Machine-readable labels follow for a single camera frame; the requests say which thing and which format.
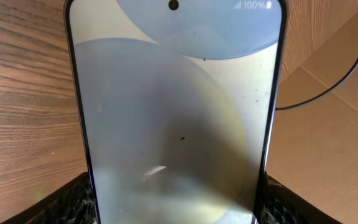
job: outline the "phone display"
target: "phone display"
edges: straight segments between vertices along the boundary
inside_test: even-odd
[[[252,223],[278,0],[74,0],[66,24],[100,223]]]

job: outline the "signal icon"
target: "signal icon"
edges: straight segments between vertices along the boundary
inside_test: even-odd
[[[238,2],[233,9],[241,9],[241,2]]]

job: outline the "wood grain surface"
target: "wood grain surface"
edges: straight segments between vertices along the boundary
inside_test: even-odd
[[[358,0],[287,0],[290,9],[280,83],[357,11]]]
[[[63,25],[64,0],[0,0],[0,222],[86,170]],[[282,80],[358,0],[288,0]]]

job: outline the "brown cardboard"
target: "brown cardboard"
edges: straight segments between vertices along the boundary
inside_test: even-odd
[[[280,85],[278,106],[340,79],[358,54],[358,13]],[[358,223],[358,70],[324,98],[275,115],[267,172],[343,223]]]

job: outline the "battery icon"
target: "battery icon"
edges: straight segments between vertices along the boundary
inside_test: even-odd
[[[266,2],[266,9],[271,9],[272,8],[272,2],[271,1],[267,1]]]

